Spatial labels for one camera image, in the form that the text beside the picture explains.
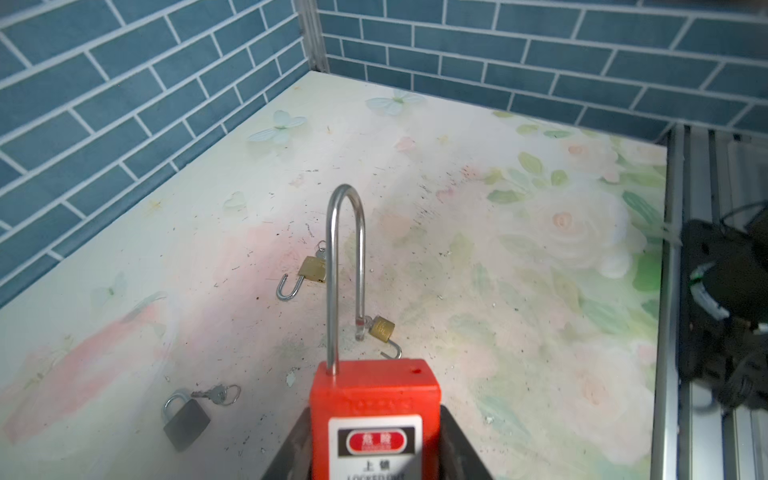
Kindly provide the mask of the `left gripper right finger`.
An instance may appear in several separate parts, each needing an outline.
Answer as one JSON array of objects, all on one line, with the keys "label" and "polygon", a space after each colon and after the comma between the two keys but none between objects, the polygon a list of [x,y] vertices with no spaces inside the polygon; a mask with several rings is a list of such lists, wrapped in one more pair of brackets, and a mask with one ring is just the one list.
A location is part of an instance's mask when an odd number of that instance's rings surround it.
[{"label": "left gripper right finger", "polygon": [[440,406],[439,478],[442,480],[493,479],[445,405]]}]

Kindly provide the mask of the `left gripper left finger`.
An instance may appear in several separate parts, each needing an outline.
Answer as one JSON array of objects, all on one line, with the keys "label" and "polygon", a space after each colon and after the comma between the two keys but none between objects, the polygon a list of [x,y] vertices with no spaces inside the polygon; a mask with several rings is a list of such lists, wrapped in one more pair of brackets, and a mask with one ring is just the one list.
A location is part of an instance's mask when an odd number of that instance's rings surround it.
[{"label": "left gripper left finger", "polygon": [[262,480],[308,480],[311,478],[312,433],[310,408],[306,407],[278,449]]}]

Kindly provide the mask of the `red safety padlock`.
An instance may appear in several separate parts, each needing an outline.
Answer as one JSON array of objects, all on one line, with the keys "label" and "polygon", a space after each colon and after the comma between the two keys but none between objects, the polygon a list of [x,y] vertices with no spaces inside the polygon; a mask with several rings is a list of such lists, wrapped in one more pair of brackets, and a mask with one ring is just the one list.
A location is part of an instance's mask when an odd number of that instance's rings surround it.
[{"label": "red safety padlock", "polygon": [[355,220],[355,325],[365,327],[366,229],[362,201],[348,184],[326,216],[327,358],[310,391],[314,479],[436,479],[441,389],[423,359],[343,361],[339,350],[339,220]]}]

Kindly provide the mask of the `key of black padlock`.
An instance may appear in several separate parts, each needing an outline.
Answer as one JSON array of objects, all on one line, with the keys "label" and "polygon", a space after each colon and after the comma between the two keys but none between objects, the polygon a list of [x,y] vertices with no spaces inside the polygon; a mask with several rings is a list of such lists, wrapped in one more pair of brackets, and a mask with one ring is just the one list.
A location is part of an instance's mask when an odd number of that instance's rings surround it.
[{"label": "key of black padlock", "polygon": [[203,398],[210,400],[212,403],[219,406],[230,406],[239,399],[241,393],[242,388],[239,385],[219,384],[208,390],[193,391],[190,396],[192,398]]}]

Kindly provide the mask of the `black padlock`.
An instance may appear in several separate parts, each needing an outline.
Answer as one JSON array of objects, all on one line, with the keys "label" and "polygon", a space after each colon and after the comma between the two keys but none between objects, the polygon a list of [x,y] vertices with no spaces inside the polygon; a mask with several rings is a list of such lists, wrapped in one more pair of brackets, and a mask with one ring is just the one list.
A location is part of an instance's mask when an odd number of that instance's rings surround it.
[{"label": "black padlock", "polygon": [[186,451],[211,422],[200,403],[183,390],[177,390],[167,398],[161,415],[163,431],[178,453]]}]

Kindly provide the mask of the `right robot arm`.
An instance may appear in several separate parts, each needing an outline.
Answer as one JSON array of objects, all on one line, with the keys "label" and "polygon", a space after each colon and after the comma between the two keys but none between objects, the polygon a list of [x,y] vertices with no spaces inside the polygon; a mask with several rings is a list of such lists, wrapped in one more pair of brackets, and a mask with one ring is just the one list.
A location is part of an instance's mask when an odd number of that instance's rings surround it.
[{"label": "right robot arm", "polygon": [[767,409],[767,203],[682,230],[680,376],[725,410]]}]

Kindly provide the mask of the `small brass padlock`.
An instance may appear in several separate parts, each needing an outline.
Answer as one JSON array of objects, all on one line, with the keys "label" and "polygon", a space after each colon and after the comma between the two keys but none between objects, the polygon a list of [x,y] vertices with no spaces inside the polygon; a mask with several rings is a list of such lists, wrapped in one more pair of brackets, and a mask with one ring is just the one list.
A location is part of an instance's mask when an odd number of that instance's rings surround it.
[{"label": "small brass padlock", "polygon": [[393,350],[393,355],[390,355],[387,351],[380,352],[380,355],[387,360],[399,360],[403,355],[402,348],[392,340],[394,330],[395,324],[383,316],[365,316],[365,331],[371,337]]}]

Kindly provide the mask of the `brass padlock open shackle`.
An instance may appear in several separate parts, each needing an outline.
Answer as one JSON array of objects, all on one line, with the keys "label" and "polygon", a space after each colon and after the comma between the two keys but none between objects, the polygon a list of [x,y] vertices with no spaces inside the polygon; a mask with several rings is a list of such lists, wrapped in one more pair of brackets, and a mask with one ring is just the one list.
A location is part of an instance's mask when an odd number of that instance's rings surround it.
[{"label": "brass padlock open shackle", "polygon": [[315,254],[304,259],[298,270],[295,285],[289,293],[284,293],[283,289],[288,278],[289,275],[284,274],[276,288],[276,297],[280,301],[287,302],[294,299],[305,281],[324,283],[326,281],[326,241],[320,241],[316,246]]}]

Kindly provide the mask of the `aluminium rail base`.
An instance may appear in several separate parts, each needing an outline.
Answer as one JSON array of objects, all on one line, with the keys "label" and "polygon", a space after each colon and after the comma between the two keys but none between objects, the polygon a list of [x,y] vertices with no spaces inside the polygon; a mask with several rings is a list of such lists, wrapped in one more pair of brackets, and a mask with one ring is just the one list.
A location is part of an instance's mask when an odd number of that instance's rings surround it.
[{"label": "aluminium rail base", "polygon": [[767,144],[678,125],[667,148],[651,475],[767,475]]}]

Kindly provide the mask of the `left corner aluminium post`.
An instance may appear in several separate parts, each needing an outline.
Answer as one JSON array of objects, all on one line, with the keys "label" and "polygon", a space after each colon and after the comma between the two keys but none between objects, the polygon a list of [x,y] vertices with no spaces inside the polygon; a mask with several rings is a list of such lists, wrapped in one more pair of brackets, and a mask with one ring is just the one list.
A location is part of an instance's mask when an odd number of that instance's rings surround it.
[{"label": "left corner aluminium post", "polygon": [[298,14],[302,42],[309,68],[321,73],[331,73],[322,34],[322,26],[316,0],[294,0]]}]

